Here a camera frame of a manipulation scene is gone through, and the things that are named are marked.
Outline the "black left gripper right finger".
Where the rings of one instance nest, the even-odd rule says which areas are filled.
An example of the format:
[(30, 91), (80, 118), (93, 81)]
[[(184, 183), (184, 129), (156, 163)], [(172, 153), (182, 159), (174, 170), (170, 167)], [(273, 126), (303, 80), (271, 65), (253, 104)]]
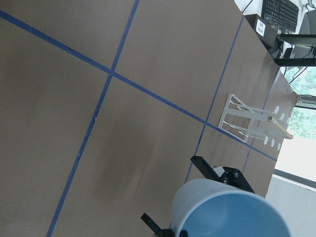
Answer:
[(247, 192), (255, 193), (239, 169), (222, 166), (211, 166), (201, 156), (192, 156), (190, 160), (206, 179), (230, 185)]

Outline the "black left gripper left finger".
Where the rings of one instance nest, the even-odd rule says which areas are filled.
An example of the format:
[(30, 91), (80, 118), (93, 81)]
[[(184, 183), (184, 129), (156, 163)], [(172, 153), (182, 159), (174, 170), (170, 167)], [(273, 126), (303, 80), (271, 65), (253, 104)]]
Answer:
[(147, 213), (143, 213), (141, 220), (154, 232), (155, 237), (174, 237), (172, 229), (162, 229)]

